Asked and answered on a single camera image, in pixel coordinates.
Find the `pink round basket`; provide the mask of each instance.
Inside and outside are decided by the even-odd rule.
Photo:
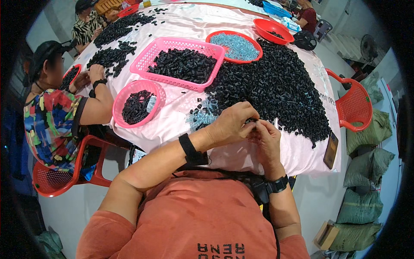
[[[206,56],[212,56],[217,59],[216,65],[213,68],[213,71],[210,74],[208,81],[204,84],[196,84],[193,82],[181,80],[178,78],[173,78],[165,75],[158,75],[154,73],[149,73],[148,66],[154,66],[154,58],[158,56],[160,51],[168,51],[168,49],[191,49],[196,50],[199,53],[202,53]],[[166,83],[169,85],[175,85],[178,87],[186,88],[196,92],[203,92],[204,88],[213,83],[213,79],[216,77],[217,72],[220,69],[221,63],[223,63],[224,54],[226,50],[219,45],[214,45],[204,41],[194,41],[189,39],[180,39],[180,38],[168,38],[160,37],[152,41],[134,60],[130,66],[130,72],[139,74],[144,79],[149,79],[153,81],[158,81]]]
[[[124,109],[125,103],[131,94],[137,93],[142,90],[147,90],[156,96],[154,108],[151,110],[148,116],[145,117],[142,121],[136,124],[130,125],[124,121],[124,118],[122,117],[122,109]],[[152,119],[152,117],[154,117],[154,114],[157,110],[160,99],[161,99],[161,96],[159,95],[158,86],[156,86],[153,82],[148,81],[148,80],[133,81],[129,83],[128,85],[126,85],[116,96],[115,101],[113,102],[113,106],[112,106],[113,119],[119,126],[123,128],[140,127],[146,124],[147,122],[149,122]]]

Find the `hand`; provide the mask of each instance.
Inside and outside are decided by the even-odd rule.
[[[91,78],[91,83],[95,81],[102,80],[104,78],[104,67],[99,64],[93,64],[89,68],[89,77]]]
[[[101,34],[101,32],[103,31],[103,28],[101,26],[99,26],[98,28],[95,29],[94,34],[91,37],[91,41],[93,41],[94,39],[96,39],[96,37]]]
[[[248,141],[258,146],[258,161],[265,169],[269,180],[277,180],[285,175],[280,162],[280,131],[270,122],[258,120],[256,131],[249,134]]]
[[[225,109],[206,131],[216,147],[239,142],[256,127],[254,122],[245,124],[248,118],[259,119],[259,114],[249,102],[238,102]]]
[[[69,86],[69,91],[71,93],[76,93],[78,90],[82,89],[86,85],[90,84],[91,80],[89,78],[89,71],[84,71],[78,74],[78,76],[73,80],[72,84]]]

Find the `zebra print shirt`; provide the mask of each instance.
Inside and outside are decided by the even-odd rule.
[[[89,22],[86,23],[78,17],[73,26],[72,38],[76,39],[79,45],[91,42],[94,31],[104,23],[103,18],[99,16],[97,11],[91,11],[89,18]]]

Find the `red plastic chair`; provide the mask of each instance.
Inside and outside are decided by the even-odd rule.
[[[86,145],[93,145],[102,148],[98,163],[96,164],[94,174],[92,175],[90,181],[79,179],[79,173],[82,167],[82,157]],[[104,164],[105,154],[109,145],[116,146],[93,135],[85,136],[79,148],[73,174],[69,172],[57,172],[53,169],[47,168],[39,161],[36,162],[33,168],[32,184],[34,188],[42,196],[55,197],[69,190],[69,188],[75,184],[95,184],[109,187],[112,181],[109,181],[102,176],[102,165]]]
[[[339,126],[350,129],[353,132],[363,131],[372,120],[371,99],[365,88],[351,78],[340,78],[329,69],[325,69],[328,75],[335,78],[340,83],[351,83],[351,89],[337,100],[336,107],[339,117]],[[351,123],[361,122],[362,126],[353,126]]]

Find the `red basket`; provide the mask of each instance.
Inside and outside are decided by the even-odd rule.
[[[80,73],[80,71],[82,70],[82,65],[81,64],[76,64],[73,67],[75,68],[79,68],[78,73],[76,73],[75,77],[72,79],[72,81],[70,81],[69,85],[73,83],[73,81],[75,81],[76,77],[78,76],[78,74]],[[62,78],[65,78],[65,76],[73,69],[73,67],[71,67]]]
[[[165,75],[158,75],[154,73],[149,73],[148,66],[154,66],[156,63],[154,59],[161,51],[168,51],[168,49],[191,49],[196,50],[199,53],[202,53],[206,56],[213,56],[217,59],[216,65],[213,68],[213,71],[210,74],[209,79],[204,84],[196,84],[193,82],[181,80],[178,78],[173,78]],[[178,87],[186,88],[196,92],[203,92],[204,89],[211,85],[213,79],[216,77],[217,72],[220,69],[221,64],[223,63],[225,49],[222,46],[214,45],[204,41],[194,41],[189,39],[179,39],[179,38],[168,38],[161,37],[153,40],[134,60],[130,66],[130,72],[134,74],[139,74],[144,79],[154,80],[162,82],[169,85],[175,85]]]
[[[124,105],[127,99],[129,98],[129,96],[133,93],[136,93],[142,90],[147,90],[156,96],[155,105],[152,108],[151,112],[142,121],[136,124],[130,125],[124,121],[124,118],[122,116],[122,110],[124,109]],[[152,119],[152,117],[154,117],[160,100],[161,100],[161,96],[159,94],[159,89],[156,84],[148,80],[132,81],[131,83],[126,85],[116,96],[115,101],[113,102],[113,106],[112,106],[113,119],[119,126],[123,128],[136,128],[136,127],[142,126],[146,124],[147,122],[149,122]]]
[[[118,17],[122,18],[122,17],[125,17],[127,15],[131,15],[131,14],[135,13],[136,11],[138,11],[139,7],[140,7],[139,4],[131,5],[130,7],[127,7],[124,10],[120,11],[118,13]]]
[[[289,29],[287,29],[284,25],[278,22],[273,22],[265,19],[254,19],[253,22],[255,23],[256,30],[258,31],[260,36],[262,36],[268,41],[280,45],[285,45],[295,40],[292,34],[290,34]],[[270,34],[267,31],[274,31],[277,34],[280,34],[284,39],[276,37],[275,35]]]
[[[235,32],[235,31],[216,31],[216,32],[210,33],[206,38],[206,42],[210,43],[211,37],[213,37],[214,35],[218,35],[220,33],[224,33],[224,34],[227,34],[227,35],[234,34],[234,35],[238,35],[240,37],[243,37],[246,40],[248,40],[251,44],[253,44],[255,49],[257,49],[259,51],[258,57],[253,59],[253,60],[246,60],[246,61],[245,60],[237,60],[237,59],[228,58],[228,57],[226,57],[226,55],[224,55],[224,60],[225,61],[232,62],[232,63],[237,63],[237,64],[247,64],[247,63],[252,63],[253,61],[258,61],[263,56],[263,50],[262,50],[262,47],[259,45],[259,43],[257,43],[251,37],[249,37],[247,35],[244,35],[243,33]],[[222,47],[227,52],[228,48],[226,46],[222,46]]]

